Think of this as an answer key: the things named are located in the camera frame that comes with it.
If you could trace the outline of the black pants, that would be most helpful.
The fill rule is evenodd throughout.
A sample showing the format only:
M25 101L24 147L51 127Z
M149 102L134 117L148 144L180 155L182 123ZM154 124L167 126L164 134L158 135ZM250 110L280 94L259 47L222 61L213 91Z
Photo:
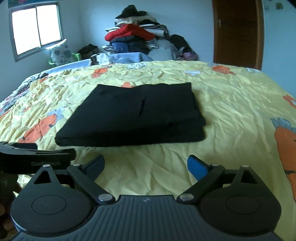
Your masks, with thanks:
M191 83L132 88L99 84L57 132L60 147L190 143L206 125Z

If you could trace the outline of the yellow cartoon bed quilt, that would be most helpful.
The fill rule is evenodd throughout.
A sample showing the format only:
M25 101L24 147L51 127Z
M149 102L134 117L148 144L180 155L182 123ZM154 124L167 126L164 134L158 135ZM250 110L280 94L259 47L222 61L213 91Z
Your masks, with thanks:
M275 233L295 240L295 201L282 161L295 161L295 101L261 71L201 61L152 61L67 67L31 78L28 92L1 114L1 140L31 132L41 150L56 150L55 135L99 84L136 87L189 82L202 116L205 139L196 143L135 147L77 147L76 162L98 154L106 166L96 183L114 196L178 195L195 183L187 157L228 169L249 165L280 202Z

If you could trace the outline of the floral white pillow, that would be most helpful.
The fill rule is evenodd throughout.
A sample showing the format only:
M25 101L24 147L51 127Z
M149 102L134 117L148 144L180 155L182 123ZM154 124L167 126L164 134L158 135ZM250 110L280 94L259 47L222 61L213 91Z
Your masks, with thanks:
M47 47L46 51L50 56L51 63L55 66L69 64L75 60L74 55L67 44L67 39Z

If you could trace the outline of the light blue striped blanket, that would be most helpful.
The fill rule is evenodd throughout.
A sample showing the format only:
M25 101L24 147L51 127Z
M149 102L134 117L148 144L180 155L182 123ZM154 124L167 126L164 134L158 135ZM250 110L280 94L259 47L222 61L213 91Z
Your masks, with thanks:
M118 53L118 54L110 54L110 55L100 53L98 55L95 55L95 57L99 65L103 65L103 66L106 66L108 64L114 64L114 63L132 64L132 63L153 61L151 57L141 52ZM86 59L86 60L76 61L69 64L54 67L54 68L43 71L43 73L53 74L53 73L57 73L57 72L68 70L68 69L88 67L90 65L91 65L91 59Z

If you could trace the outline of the green plastic chair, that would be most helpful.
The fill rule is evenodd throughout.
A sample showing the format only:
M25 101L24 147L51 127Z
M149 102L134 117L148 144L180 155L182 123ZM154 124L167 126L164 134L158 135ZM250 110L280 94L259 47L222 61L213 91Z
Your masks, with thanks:
M81 61L81 55L79 53L72 53L72 57L74 58L75 61ZM48 64L51 65L52 67L57 67L57 65L50 59L48 59Z

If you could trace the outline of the purple garment on floor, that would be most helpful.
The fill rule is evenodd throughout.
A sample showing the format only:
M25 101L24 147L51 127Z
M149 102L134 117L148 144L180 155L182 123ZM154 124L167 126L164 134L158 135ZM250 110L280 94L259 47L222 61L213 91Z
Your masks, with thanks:
M183 54L183 59L185 61L198 61L198 55L194 51L192 51L192 52L185 52Z

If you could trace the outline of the black bag on floor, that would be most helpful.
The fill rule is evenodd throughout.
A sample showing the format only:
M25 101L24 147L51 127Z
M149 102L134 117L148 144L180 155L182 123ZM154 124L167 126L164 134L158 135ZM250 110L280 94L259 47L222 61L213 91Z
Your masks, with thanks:
M89 59L92 55L97 54L98 52L99 48L92 44L84 46L78 51L82 60Z

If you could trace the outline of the black garment beside pile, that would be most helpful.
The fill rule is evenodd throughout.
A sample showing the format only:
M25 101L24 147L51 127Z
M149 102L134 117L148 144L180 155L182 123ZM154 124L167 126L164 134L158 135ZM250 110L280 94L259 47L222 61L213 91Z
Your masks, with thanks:
M169 41L178 49L180 55L192 52L188 42L180 35L171 35Z

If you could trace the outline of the navy blue folded garment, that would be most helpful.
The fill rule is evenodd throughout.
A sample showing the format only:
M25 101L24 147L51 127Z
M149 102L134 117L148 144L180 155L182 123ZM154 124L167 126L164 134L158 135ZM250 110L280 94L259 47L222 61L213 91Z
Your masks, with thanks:
M140 36L126 36L114 38L110 44L117 53L141 52L148 54L150 49L146 46L146 40Z

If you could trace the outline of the grey bundled garment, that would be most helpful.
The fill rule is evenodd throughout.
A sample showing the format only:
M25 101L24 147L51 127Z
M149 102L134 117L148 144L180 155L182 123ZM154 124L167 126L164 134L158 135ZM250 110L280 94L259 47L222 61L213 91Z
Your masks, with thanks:
M148 56L154 61L177 60L180 56L178 49L166 39L153 39L147 45L151 47Z

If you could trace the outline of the dark brown wooden door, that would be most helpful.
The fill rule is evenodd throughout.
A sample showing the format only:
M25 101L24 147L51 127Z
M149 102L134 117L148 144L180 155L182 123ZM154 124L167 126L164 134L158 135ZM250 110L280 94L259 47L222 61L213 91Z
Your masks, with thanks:
M260 70L263 61L262 1L212 1L214 63Z

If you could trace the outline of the red puffer jacket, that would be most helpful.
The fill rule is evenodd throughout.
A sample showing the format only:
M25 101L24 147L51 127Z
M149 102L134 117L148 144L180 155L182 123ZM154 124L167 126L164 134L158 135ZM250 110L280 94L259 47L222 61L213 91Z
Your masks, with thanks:
M105 40L110 42L115 38L130 37L130 36L138 36L138 37L145 39L146 41L154 39L154 34L139 27L138 25L125 24L123 27L121 27L115 31L109 32L105 36Z

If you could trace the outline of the white folded garments stack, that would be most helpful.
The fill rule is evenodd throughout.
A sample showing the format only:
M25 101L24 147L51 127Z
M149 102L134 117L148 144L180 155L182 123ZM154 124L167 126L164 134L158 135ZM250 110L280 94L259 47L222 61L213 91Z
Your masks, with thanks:
M105 29L107 33L118 30L125 24L137 25L148 32L154 34L158 38L167 38L169 36L168 29L165 25L162 25L156 21L152 16L130 16L128 18L115 19L115 26Z

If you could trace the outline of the black hat on pile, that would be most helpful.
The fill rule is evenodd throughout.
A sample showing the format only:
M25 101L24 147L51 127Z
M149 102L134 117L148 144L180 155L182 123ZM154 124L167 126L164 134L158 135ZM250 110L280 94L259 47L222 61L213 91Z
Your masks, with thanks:
M116 17L116 19L120 18L129 18L131 16L145 16L147 14L146 11L138 11L135 5L130 4L126 8L123 9L120 15Z

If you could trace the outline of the window with grey frame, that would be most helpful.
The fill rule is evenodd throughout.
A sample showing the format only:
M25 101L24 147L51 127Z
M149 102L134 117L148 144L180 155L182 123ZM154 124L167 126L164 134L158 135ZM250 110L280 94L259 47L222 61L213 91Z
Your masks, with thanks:
M8 1L16 62L64 39L59 1Z

